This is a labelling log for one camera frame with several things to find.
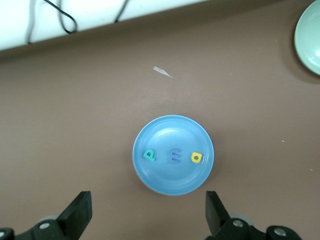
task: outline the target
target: black cable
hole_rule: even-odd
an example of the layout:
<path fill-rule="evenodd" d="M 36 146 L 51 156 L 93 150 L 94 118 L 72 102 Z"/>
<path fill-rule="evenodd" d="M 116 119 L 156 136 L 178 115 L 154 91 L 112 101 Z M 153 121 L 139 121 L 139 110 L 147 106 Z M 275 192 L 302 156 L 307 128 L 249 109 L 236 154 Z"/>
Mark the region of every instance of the black cable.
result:
<path fill-rule="evenodd" d="M 116 16 L 115 20 L 114 20 L 114 23 L 117 23 L 119 22 L 119 18 L 121 17 L 122 13 L 124 12 L 124 10 L 126 9 L 127 5 L 128 5 L 128 2 L 130 0 L 124 0 L 123 4 L 122 4 L 122 7 L 118 13 L 118 15 Z"/>
<path fill-rule="evenodd" d="M 60 24 L 61 24 L 61 26 L 63 27 L 64 31 L 65 31 L 67 34 L 73 34 L 73 33 L 75 33 L 75 32 L 78 31 L 77 21 L 76 21 L 70 14 L 66 13 L 65 11 L 63 11 L 63 10 L 61 9 L 62 0 L 59 0 L 58 6 L 55 5 L 54 3 L 52 3 L 52 2 L 49 1 L 49 0 L 43 0 L 43 1 L 47 2 L 48 4 L 50 4 L 52 7 L 54 7 L 55 9 L 57 9 L 57 10 L 59 11 L 59 13 L 60 13 L 60 14 L 59 14 Z M 66 29 L 65 24 L 64 24 L 64 21 L 63 21 L 63 19 L 62 19 L 62 14 L 65 15 L 66 17 L 70 18 L 70 19 L 73 21 L 73 23 L 74 23 L 74 29 L 73 29 L 72 31 L 69 31 L 69 30 Z"/>
<path fill-rule="evenodd" d="M 62 26 L 62 28 L 64 29 L 64 31 L 67 34 L 72 34 L 78 31 L 78 24 L 77 21 L 68 13 L 66 13 L 65 11 L 63 11 L 61 9 L 61 5 L 62 5 L 62 0 L 59 0 L 58 2 L 58 6 L 55 5 L 54 3 L 52 3 L 49 0 L 43 0 L 45 2 L 47 2 L 48 4 L 50 4 L 52 7 L 54 7 L 56 10 L 59 11 L 59 21 L 60 24 Z M 28 30 L 26 32 L 26 42 L 28 44 L 31 44 L 31 36 L 32 36 L 32 32 L 34 30 L 35 27 L 35 7 L 36 7 L 36 0 L 30 0 L 30 5 L 29 5 L 29 26 L 28 26 Z M 62 19 L 62 14 L 65 15 L 66 17 L 70 18 L 73 23 L 74 23 L 74 29 L 72 31 L 69 31 L 68 29 L 66 29 L 64 21 Z"/>
<path fill-rule="evenodd" d="M 26 31 L 26 42 L 27 44 L 31 44 L 31 35 L 32 31 L 34 30 L 35 27 L 35 2 L 36 0 L 30 0 L 30 5 L 29 5 L 29 26 Z"/>

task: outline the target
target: white wall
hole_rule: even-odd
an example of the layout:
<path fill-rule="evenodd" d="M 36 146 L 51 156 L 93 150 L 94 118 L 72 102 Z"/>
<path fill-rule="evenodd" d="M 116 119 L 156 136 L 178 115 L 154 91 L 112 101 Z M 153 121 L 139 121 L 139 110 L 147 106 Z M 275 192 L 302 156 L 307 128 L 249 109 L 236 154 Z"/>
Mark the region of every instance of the white wall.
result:
<path fill-rule="evenodd" d="M 119 21 L 165 11 L 204 0 L 130 0 Z M 123 0 L 62 0 L 62 9 L 73 16 L 78 30 L 83 31 L 112 24 Z M 58 11 L 43 0 L 2 0 L 0 3 L 0 50 L 25 45 L 30 18 L 30 5 L 34 5 L 34 29 L 31 42 L 39 42 L 67 33 L 59 23 Z M 73 22 L 64 17 L 67 29 Z"/>

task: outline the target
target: white paper scrap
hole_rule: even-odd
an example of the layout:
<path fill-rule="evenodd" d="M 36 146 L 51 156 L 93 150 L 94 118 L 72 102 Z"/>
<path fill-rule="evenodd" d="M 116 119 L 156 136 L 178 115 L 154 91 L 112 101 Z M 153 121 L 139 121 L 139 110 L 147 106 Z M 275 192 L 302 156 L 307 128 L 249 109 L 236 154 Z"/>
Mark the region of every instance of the white paper scrap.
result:
<path fill-rule="evenodd" d="M 163 75 L 166 75 L 166 76 L 168 76 L 168 77 L 170 77 L 170 78 L 174 78 L 173 76 L 170 76 L 169 73 L 167 73 L 165 70 L 163 70 L 163 69 L 160 68 L 160 67 L 154 66 L 154 67 L 153 67 L 153 70 L 156 70 L 158 73 L 161 73 L 161 74 L 163 74 Z"/>

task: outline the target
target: tabletop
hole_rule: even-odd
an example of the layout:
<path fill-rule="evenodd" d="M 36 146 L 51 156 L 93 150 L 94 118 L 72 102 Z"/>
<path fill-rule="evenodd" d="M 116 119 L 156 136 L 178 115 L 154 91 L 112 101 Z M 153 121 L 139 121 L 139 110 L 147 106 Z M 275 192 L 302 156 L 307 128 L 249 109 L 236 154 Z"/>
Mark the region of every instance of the tabletop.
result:
<path fill-rule="evenodd" d="M 0 52 L 0 226 L 22 233 L 91 191 L 80 239 L 201 240 L 216 191 L 260 231 L 317 239 L 320 77 L 293 43 L 312 2 L 206 1 Z M 132 162 L 140 130 L 171 114 L 215 151 L 181 196 L 147 188 Z"/>

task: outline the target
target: light green bowl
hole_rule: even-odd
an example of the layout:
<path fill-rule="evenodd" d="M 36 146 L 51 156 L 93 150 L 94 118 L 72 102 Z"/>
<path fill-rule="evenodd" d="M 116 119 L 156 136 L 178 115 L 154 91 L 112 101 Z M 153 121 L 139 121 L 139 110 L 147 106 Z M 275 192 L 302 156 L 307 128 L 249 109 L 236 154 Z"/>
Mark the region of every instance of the light green bowl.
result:
<path fill-rule="evenodd" d="M 295 28 L 294 45 L 301 62 L 320 75 L 320 0 L 301 15 Z"/>

